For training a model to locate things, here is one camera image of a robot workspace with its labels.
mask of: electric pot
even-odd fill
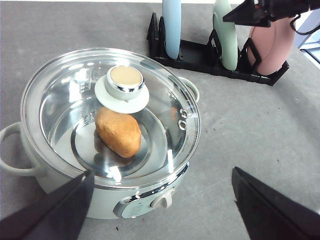
[[[137,69],[149,92],[146,106],[131,114],[141,129],[141,146],[130,161],[109,150],[95,131],[95,115],[103,106],[95,85],[114,66]],[[36,177],[46,193],[93,170],[90,218],[135,218],[168,208],[199,142],[198,100],[193,83],[148,57],[112,48],[66,53],[28,82],[21,122],[0,133],[1,142],[20,133],[31,168],[4,161],[1,166],[15,175]]]

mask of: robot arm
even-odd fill
[[[270,27],[271,22],[320,9],[320,0],[245,0],[223,17],[237,25]]]

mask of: dish rack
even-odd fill
[[[278,71],[270,75],[261,75],[257,73],[256,69],[262,59],[251,38],[248,38],[245,42],[242,51],[238,48],[238,64],[233,71],[224,68],[220,62],[222,47],[216,30],[212,30],[207,44],[181,40],[177,59],[172,59],[166,54],[165,38],[164,19],[161,16],[158,24],[157,15],[154,12],[152,13],[147,34],[149,56],[165,66],[211,74],[214,76],[223,76],[231,79],[241,79],[269,86],[273,86],[290,67],[288,62],[285,61]],[[256,59],[253,66],[250,65],[248,60],[248,47],[250,47]]]

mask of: glass lid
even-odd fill
[[[126,158],[106,146],[110,135],[102,140],[95,124],[104,107],[95,85],[115,66],[141,73],[149,94],[143,109],[130,113],[140,141]],[[194,153],[200,134],[194,96],[179,78],[150,58],[111,48],[74,51],[47,63],[25,88],[21,120],[32,147],[50,167],[73,178],[93,170],[98,188],[150,186],[174,177]],[[123,126],[119,131],[127,133]]]

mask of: gray countertop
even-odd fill
[[[1,7],[1,129],[20,120],[22,92],[32,75],[63,53],[92,47],[148,55],[147,30],[156,3],[6,2]],[[183,4],[184,40],[206,43],[213,6]],[[237,26],[239,47],[249,27]],[[234,202],[234,166],[320,213],[320,71],[296,48],[289,71],[273,86],[172,69],[200,91],[202,132],[189,171],[169,209],[135,219],[87,218],[79,239],[248,240]],[[19,136],[1,156],[29,166]],[[41,199],[33,177],[1,171],[1,217]]]

